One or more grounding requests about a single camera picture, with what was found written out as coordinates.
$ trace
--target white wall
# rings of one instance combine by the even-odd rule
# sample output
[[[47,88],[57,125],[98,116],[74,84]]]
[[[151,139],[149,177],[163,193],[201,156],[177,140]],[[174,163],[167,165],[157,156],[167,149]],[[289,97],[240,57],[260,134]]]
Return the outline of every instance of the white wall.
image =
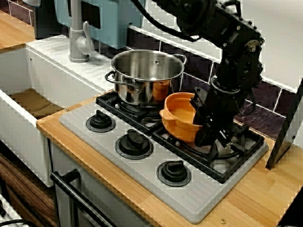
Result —
[[[160,23],[178,29],[174,16],[161,10],[147,0],[146,10]],[[243,18],[251,19],[265,38],[261,61],[264,66],[262,77],[297,90],[303,78],[303,1],[299,0],[245,0]],[[144,30],[171,39],[220,60],[221,50],[208,41],[195,43],[180,40],[160,31],[143,20]]]

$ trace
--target blue appliance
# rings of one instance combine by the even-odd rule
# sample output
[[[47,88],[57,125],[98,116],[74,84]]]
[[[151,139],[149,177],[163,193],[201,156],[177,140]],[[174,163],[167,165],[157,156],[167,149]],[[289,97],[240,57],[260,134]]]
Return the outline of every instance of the blue appliance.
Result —
[[[146,0],[140,2],[145,6]],[[58,22],[71,27],[70,2],[54,0],[54,3]],[[126,46],[129,24],[142,26],[143,16],[130,0],[82,0],[82,3],[88,3],[91,8],[97,9],[99,15],[98,26],[90,23],[91,37],[113,48]]]

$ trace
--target pot handle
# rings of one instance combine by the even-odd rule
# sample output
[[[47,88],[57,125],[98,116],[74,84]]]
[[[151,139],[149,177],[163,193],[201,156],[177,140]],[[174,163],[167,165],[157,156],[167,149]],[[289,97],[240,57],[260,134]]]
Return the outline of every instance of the pot handle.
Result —
[[[187,62],[187,57],[185,55],[182,55],[182,54],[173,54],[172,56],[182,57],[183,58],[183,65],[185,65],[186,62]]]
[[[136,94],[140,93],[140,87],[137,85],[137,83],[134,79],[131,79],[133,81],[133,84],[129,84],[129,83],[121,82],[121,81],[115,81],[115,80],[109,78],[109,76],[113,75],[114,73],[115,73],[115,71],[110,71],[108,74],[106,74],[105,80],[110,83],[113,83],[113,84],[122,84],[122,85],[132,86],[132,87],[134,87],[134,91]]]
[[[166,121],[174,121],[175,118],[173,115],[168,111],[168,109],[160,110],[160,116]]]

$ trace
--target wooden countertop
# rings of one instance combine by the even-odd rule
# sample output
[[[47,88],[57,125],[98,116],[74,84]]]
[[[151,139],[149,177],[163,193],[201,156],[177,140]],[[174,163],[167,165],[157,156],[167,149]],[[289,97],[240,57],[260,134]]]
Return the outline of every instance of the wooden countertop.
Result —
[[[34,40],[34,27],[0,10],[0,53],[24,48]]]
[[[91,98],[69,110],[94,101]],[[268,170],[265,165],[275,142],[266,138],[268,153],[200,224],[193,225],[63,127],[58,119],[64,113],[62,110],[38,120],[38,129],[154,226],[275,227],[303,184],[302,150],[292,147]]]

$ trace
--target pot rim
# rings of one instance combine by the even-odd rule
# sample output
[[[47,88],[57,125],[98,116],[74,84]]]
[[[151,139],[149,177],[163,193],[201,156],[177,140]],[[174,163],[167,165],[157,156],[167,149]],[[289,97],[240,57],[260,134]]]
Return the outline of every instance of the pot rim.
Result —
[[[125,75],[124,73],[121,73],[119,70],[116,69],[116,67],[114,66],[114,62],[116,61],[117,58],[125,55],[126,53],[128,52],[150,52],[150,53],[161,53],[163,55],[166,55],[166,56],[169,56],[169,57],[172,57],[172,58],[175,58],[181,65],[181,71],[179,74],[173,76],[173,77],[170,77],[170,78],[165,78],[165,79],[156,79],[156,80],[148,80],[148,79],[140,79],[140,78],[133,78],[131,76],[128,76],[128,75]],[[153,82],[160,82],[160,81],[164,81],[164,80],[170,80],[170,79],[174,79],[178,76],[180,76],[183,72],[184,72],[184,69],[185,69],[185,66],[183,64],[183,62],[175,57],[173,54],[168,54],[168,53],[165,53],[165,52],[162,52],[162,51],[152,51],[152,50],[144,50],[144,49],[139,49],[139,50],[130,50],[130,51],[124,51],[124,52],[121,52],[117,55],[115,55],[112,60],[111,60],[111,66],[112,68],[114,69],[115,72],[121,74],[122,76],[126,77],[126,78],[130,78],[130,79],[134,79],[136,81],[142,81],[142,82],[150,82],[150,83],[153,83]]]

